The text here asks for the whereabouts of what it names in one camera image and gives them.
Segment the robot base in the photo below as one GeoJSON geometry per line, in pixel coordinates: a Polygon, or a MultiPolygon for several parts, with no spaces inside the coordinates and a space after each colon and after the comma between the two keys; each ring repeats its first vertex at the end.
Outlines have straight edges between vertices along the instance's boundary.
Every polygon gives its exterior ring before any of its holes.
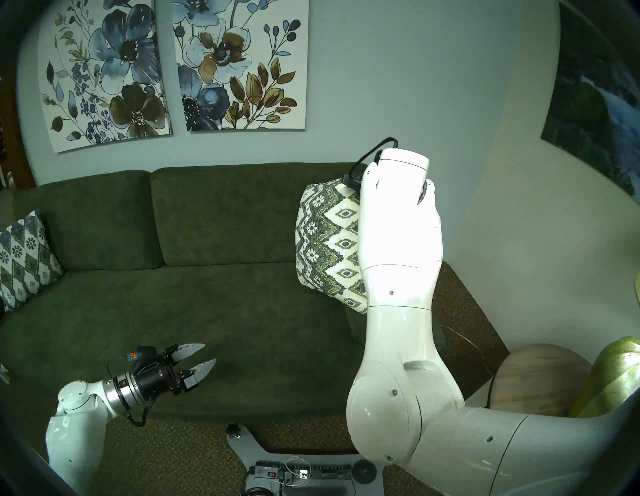
{"type": "Polygon", "coordinates": [[[370,464],[359,454],[270,453],[260,446],[246,427],[235,424],[227,428],[227,442],[247,470],[254,468],[254,474],[250,474],[246,479],[246,489],[265,488],[278,494],[280,480],[282,480],[279,478],[282,476],[288,483],[282,488],[283,496],[354,496],[356,494],[357,496],[384,496],[385,494],[382,481],[384,465],[370,464]],[[290,460],[287,466],[293,472],[298,473],[298,469],[308,470],[309,467],[296,458],[297,456],[307,460],[311,466],[311,471],[305,474],[307,478],[293,477],[284,468],[284,463],[290,460]]]}

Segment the black knob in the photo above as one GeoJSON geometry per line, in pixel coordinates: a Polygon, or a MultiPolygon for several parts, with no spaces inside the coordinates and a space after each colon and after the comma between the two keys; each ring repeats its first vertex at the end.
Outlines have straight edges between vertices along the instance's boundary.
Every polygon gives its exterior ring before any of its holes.
{"type": "Polygon", "coordinates": [[[370,461],[360,460],[353,465],[351,475],[358,484],[371,484],[376,480],[378,470],[370,461]]]}
{"type": "Polygon", "coordinates": [[[230,439],[238,439],[240,437],[240,427],[238,424],[229,424],[225,432],[230,439]]]}

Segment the power strip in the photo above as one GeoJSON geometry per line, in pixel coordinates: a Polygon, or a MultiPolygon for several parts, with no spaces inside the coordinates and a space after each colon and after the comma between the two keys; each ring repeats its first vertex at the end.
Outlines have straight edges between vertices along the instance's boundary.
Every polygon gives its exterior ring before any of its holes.
{"type": "Polygon", "coordinates": [[[338,480],[347,481],[351,480],[351,465],[339,465],[339,466],[319,466],[312,465],[309,470],[308,465],[300,465],[288,463],[287,467],[283,463],[273,461],[257,461],[255,464],[254,477],[258,479],[271,479],[274,481],[282,479],[286,474],[294,472],[296,478],[299,480],[338,480]]]}

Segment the green carpet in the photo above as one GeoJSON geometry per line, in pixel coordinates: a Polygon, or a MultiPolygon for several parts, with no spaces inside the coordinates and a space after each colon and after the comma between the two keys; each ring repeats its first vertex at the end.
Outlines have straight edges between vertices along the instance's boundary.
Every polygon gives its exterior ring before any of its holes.
{"type": "MultiPolygon", "coordinates": [[[[433,310],[443,326],[455,329],[476,344],[495,373],[508,355],[507,349],[447,264],[440,272],[433,310]]],[[[447,350],[443,359],[467,398],[490,376],[473,346],[447,329],[444,335],[447,350]]],[[[46,460],[44,435],[49,417],[55,413],[56,398],[15,382],[9,386],[0,383],[0,404],[2,414],[11,418],[29,444],[46,460]]],[[[104,457],[95,475],[93,494],[237,495],[244,467],[227,444],[225,428],[219,424],[155,420],[152,413],[142,429],[132,427],[122,418],[112,420],[107,425],[104,457]]],[[[344,415],[249,428],[271,452],[356,452],[344,415]]],[[[438,494],[396,466],[387,467],[383,477],[385,494],[390,496],[438,494]]]]}

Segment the waterfall painting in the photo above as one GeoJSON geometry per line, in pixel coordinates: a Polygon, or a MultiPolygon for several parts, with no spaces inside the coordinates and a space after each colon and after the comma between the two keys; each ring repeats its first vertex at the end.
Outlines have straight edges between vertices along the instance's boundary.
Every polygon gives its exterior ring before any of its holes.
{"type": "Polygon", "coordinates": [[[581,12],[560,3],[560,16],[556,83],[542,139],[640,204],[640,79],[581,12]]]}
{"type": "Polygon", "coordinates": [[[38,84],[55,152],[171,134],[155,0],[56,0],[43,14],[38,84]]]}
{"type": "Polygon", "coordinates": [[[173,0],[187,130],[304,129],[308,16],[308,0],[173,0]]]}

